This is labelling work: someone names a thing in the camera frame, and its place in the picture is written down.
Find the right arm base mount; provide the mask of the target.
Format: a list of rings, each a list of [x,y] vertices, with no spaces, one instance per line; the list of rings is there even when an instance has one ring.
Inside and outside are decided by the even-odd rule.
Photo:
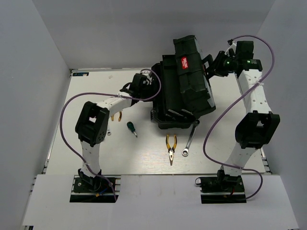
[[[240,204],[246,203],[246,194],[242,177],[236,181],[227,181],[212,177],[198,177],[195,185],[200,187],[202,204]]]

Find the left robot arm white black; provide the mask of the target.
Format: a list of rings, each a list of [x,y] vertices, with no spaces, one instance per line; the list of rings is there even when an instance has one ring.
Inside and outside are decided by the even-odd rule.
[[[107,135],[110,117],[132,107],[138,101],[151,101],[159,94],[161,88],[161,80],[154,71],[145,75],[142,70],[135,74],[132,82],[124,85],[118,94],[99,103],[88,101],[84,104],[75,132],[81,143],[83,160],[78,175],[90,191],[97,191],[103,180],[99,149]]]

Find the long silver ratchet wrench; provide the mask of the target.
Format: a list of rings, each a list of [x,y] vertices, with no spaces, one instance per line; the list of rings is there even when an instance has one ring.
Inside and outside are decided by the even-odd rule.
[[[192,130],[190,132],[190,135],[189,135],[189,138],[188,138],[188,141],[187,141],[187,144],[185,146],[185,148],[183,149],[182,151],[182,156],[183,157],[187,157],[189,155],[189,148],[191,146],[191,143],[193,141],[193,138],[194,138],[194,134],[195,134],[195,130],[197,128],[197,126],[200,124],[200,121],[197,119],[194,121],[193,123],[193,126],[192,126]]]

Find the black plastic toolbox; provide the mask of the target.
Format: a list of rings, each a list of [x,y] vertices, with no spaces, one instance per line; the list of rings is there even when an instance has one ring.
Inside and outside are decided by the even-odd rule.
[[[189,128],[195,120],[216,109],[196,36],[174,39],[173,44],[175,53],[163,55],[151,67],[161,81],[161,91],[153,99],[151,110],[151,120],[160,129]]]

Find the small silver wrench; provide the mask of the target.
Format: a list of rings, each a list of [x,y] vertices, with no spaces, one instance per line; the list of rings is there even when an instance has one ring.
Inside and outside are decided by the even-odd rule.
[[[111,134],[112,134],[112,133],[111,133],[111,130],[110,130],[110,126],[108,125],[108,126],[107,126],[107,135],[108,135],[108,136],[111,136]]]

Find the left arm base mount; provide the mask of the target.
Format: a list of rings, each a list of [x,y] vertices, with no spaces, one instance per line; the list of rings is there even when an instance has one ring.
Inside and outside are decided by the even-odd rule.
[[[98,179],[97,185],[90,186],[76,175],[71,187],[70,203],[115,203],[114,196],[118,199],[121,178],[116,176],[107,178],[112,186],[102,178]]]

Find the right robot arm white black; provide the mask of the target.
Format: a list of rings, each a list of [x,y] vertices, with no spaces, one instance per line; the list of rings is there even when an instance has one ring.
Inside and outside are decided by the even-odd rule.
[[[234,190],[240,183],[243,168],[250,157],[270,142],[279,123],[280,117],[272,112],[266,100],[261,83],[262,64],[254,58],[253,41],[229,41],[230,47],[220,51],[216,58],[208,55],[205,61],[209,66],[206,74],[226,77],[230,73],[236,76],[241,93],[241,100],[246,108],[246,115],[235,129],[236,144],[225,163],[221,165],[217,178],[208,186],[221,191]]]

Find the yellow black needle-nose pliers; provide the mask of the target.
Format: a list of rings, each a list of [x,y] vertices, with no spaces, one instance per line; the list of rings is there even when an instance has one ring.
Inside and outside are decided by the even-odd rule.
[[[166,147],[168,149],[170,165],[172,166],[173,165],[175,149],[177,147],[177,136],[174,135],[174,144],[173,144],[173,146],[171,146],[170,143],[169,143],[169,137],[170,136],[167,134],[167,136],[165,138],[165,143],[166,143]]]

